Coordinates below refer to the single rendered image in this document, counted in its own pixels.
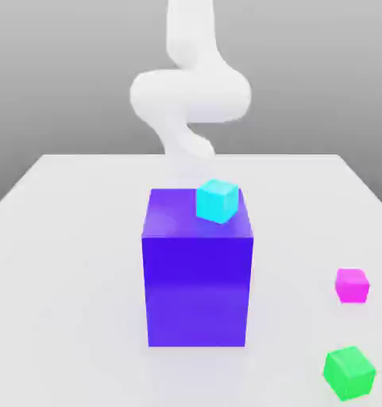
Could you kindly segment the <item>small cyan cube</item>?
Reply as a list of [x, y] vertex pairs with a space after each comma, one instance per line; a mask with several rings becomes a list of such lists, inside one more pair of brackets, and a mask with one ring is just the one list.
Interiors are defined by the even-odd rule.
[[196, 189], [196, 216], [214, 223], [227, 223], [237, 212], [239, 187], [223, 180], [209, 180]]

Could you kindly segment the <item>small magenta cube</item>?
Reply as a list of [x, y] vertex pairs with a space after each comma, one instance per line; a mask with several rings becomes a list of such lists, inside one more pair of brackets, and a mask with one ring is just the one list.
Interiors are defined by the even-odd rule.
[[340, 268], [335, 280], [335, 291], [343, 304], [364, 304], [370, 283], [362, 269]]

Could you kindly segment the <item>small green cube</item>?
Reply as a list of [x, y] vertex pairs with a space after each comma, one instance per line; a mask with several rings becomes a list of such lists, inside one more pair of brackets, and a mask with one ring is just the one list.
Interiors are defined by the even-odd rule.
[[323, 377], [340, 401], [370, 394], [376, 368], [355, 346], [328, 352]]

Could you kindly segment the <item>large purple box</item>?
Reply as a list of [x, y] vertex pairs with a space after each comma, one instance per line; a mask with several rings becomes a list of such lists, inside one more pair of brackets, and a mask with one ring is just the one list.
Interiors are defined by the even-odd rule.
[[141, 236], [151, 347], [245, 345], [253, 231], [243, 199], [225, 224], [195, 214], [195, 190], [154, 188]]

